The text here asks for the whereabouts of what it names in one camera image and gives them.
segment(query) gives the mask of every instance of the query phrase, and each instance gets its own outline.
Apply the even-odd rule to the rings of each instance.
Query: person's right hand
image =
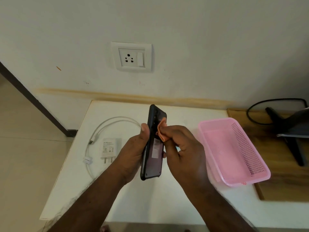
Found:
[[[161,127],[160,131],[171,138],[164,143],[168,167],[185,193],[208,187],[210,182],[203,145],[184,126]]]

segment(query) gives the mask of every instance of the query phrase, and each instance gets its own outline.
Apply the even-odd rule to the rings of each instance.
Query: person's left hand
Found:
[[[125,184],[132,181],[141,165],[142,152],[149,139],[149,134],[148,125],[145,123],[141,124],[141,133],[127,141],[110,166],[120,173],[125,180]]]

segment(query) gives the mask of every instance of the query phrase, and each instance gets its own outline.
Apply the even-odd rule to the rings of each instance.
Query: basket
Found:
[[[198,128],[216,181],[238,187],[270,178],[267,165],[235,119],[202,121]]]

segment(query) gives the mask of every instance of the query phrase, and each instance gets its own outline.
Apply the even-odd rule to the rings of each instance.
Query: white table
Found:
[[[225,118],[224,110],[159,106],[168,115],[168,125],[184,125],[194,135],[200,121]],[[94,129],[104,120],[115,116],[127,116],[139,123],[147,123],[149,105],[92,101],[72,147],[50,193],[40,219],[50,220],[71,199],[80,195],[91,182],[83,157],[87,142]],[[139,128],[128,122],[119,122],[106,128],[102,138],[120,138],[122,146],[139,133]],[[108,166],[100,159],[98,140],[90,148],[94,163],[91,171],[98,175]],[[201,216],[187,199],[183,190],[171,175],[166,159],[163,160],[159,178],[142,181],[139,171],[132,182],[119,192],[107,218],[108,222],[139,222],[165,224],[204,224]],[[256,227],[309,228],[309,203],[260,201],[252,185],[229,188],[214,183],[226,199]]]

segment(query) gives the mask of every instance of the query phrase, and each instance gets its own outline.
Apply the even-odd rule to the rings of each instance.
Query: smartphone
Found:
[[[163,148],[164,144],[157,135],[158,124],[166,113],[150,105],[148,115],[148,127],[150,130],[149,140],[143,151],[143,160],[141,162],[141,179],[144,181],[149,178],[159,177],[162,171]]]

